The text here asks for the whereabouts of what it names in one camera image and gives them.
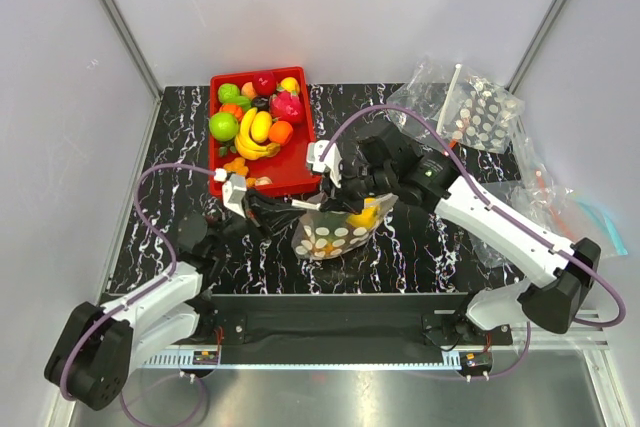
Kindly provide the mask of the yellow toy bell pepper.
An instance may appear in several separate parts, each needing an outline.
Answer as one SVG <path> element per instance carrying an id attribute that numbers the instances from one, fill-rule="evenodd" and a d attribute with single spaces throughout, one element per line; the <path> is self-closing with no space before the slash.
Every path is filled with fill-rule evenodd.
<path id="1" fill-rule="evenodd" d="M 350 214 L 346 222 L 355 231 L 372 231 L 381 223 L 387 207 L 383 199 L 366 198 L 363 210 L 359 214 Z"/>

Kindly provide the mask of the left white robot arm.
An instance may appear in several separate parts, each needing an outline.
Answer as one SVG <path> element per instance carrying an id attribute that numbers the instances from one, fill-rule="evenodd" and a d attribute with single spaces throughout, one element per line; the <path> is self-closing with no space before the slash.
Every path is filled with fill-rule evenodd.
<path id="1" fill-rule="evenodd" d="M 156 353 L 187 338 L 208 341 L 216 319 L 205 312 L 201 295 L 219 279 L 227 247 L 247 234 L 279 234 L 305 212 L 254 189 L 237 207 L 214 216 L 184 217 L 165 271 L 119 299 L 76 306 L 45 365 L 45 379 L 98 411 Z"/>

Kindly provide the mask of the polka dot zip bag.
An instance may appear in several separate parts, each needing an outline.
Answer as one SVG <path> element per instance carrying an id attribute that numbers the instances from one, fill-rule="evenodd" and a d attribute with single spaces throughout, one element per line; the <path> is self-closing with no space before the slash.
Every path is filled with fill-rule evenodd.
<path id="1" fill-rule="evenodd" d="M 297 224 L 291 247 L 298 259 L 324 261 L 364 245 L 393 209 L 393 194 L 366 198 L 359 214 L 307 210 Z"/>

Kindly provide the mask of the toy pineapple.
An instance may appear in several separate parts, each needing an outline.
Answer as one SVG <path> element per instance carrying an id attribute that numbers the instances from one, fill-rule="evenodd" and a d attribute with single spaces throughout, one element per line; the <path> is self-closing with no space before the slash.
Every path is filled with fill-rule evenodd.
<path id="1" fill-rule="evenodd" d="M 355 231 L 347 224 L 350 214 L 310 212 L 302 216 L 294 233 L 292 248 L 300 259 L 329 260 L 363 245 L 372 231 Z"/>

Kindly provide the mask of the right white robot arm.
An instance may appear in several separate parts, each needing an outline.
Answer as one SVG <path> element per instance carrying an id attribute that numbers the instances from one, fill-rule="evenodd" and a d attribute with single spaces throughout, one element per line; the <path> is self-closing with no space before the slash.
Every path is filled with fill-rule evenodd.
<path id="1" fill-rule="evenodd" d="M 359 139 L 363 172 L 347 176 L 336 144 L 307 149 L 309 169 L 329 178 L 329 207 L 345 210 L 365 198 L 394 194 L 401 201 L 453 222 L 505 256 L 525 276 L 506 287 L 467 297 L 454 331 L 476 343 L 502 324 L 530 321 L 564 334 L 594 283 L 601 249 L 592 240 L 573 242 L 535 224 L 487 192 L 453 156 L 425 151 L 395 125 L 383 121 Z"/>

